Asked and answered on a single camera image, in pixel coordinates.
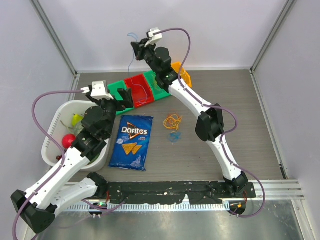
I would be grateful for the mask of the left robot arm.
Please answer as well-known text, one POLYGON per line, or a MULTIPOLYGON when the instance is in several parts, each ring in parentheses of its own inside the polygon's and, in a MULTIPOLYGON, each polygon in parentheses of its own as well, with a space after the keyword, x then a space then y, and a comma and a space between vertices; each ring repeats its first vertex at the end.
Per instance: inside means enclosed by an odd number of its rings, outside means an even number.
POLYGON ((66 208, 87 198, 102 199, 108 191, 108 182, 98 173, 91 172, 80 183, 62 189, 83 167, 92 162, 107 146, 112 136, 116 113, 134 106, 132 90, 119 88, 122 99, 117 100, 106 87, 87 86, 79 93, 94 103, 82 120, 83 130, 68 149, 63 148, 47 132, 49 138, 61 151, 62 158, 39 181, 27 190, 16 190, 11 201, 17 212, 12 235, 17 239, 17 223, 23 221, 38 235, 45 231, 66 208))

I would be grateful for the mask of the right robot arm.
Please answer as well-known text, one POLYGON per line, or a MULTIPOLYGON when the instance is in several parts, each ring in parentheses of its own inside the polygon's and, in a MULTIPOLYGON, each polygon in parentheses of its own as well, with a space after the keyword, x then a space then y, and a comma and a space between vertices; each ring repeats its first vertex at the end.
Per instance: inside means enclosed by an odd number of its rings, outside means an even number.
POLYGON ((147 42, 145 38, 140 42, 130 43, 136 60, 145 61, 155 73, 157 85, 180 100, 197 118, 196 135, 213 151, 222 169, 226 193, 230 197, 238 197, 244 192, 248 178, 238 166, 227 144, 223 108, 201 98, 179 78, 179 74, 172 68, 172 59, 167 48, 147 45, 147 42))

